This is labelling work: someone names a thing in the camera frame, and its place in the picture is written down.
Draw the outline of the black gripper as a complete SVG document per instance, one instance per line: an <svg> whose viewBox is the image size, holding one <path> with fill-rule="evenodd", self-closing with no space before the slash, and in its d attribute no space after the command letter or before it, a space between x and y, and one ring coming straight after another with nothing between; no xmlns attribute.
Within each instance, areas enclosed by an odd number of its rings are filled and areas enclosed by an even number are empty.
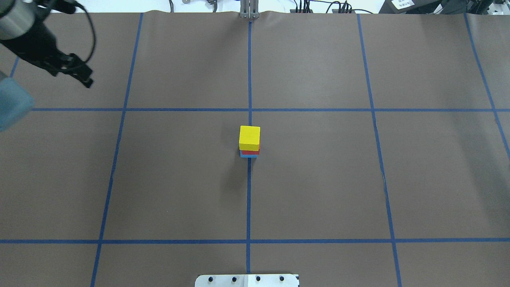
<svg viewBox="0 0 510 287"><path fill-rule="evenodd" d="M17 35L11 35L11 32L2 31L2 45L21 59L51 74L71 76L86 88L92 86L92 69L78 55L62 53L55 36L42 20L35 18Z"/></svg>

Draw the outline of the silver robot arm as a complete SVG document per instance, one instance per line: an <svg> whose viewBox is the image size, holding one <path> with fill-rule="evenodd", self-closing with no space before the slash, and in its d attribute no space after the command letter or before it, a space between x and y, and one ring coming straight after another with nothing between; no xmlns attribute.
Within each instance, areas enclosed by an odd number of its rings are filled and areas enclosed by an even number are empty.
<svg viewBox="0 0 510 287"><path fill-rule="evenodd" d="M92 32L92 47L86 57L60 51L56 36L45 24L52 11L75 14L82 10ZM1 88L0 129L7 130L20 121L34 105L34 99L14 79L19 60L48 72L78 80L84 87L93 84L88 62L95 53L97 36L87 9L76 0L2 0L0 4Z"/></svg>

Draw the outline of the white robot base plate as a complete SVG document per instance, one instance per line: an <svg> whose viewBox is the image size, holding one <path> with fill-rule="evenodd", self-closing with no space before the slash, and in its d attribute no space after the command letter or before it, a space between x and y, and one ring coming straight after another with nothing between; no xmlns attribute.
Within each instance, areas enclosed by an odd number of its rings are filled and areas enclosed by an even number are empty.
<svg viewBox="0 0 510 287"><path fill-rule="evenodd" d="M295 274L217 274L200 275L195 287L299 287Z"/></svg>

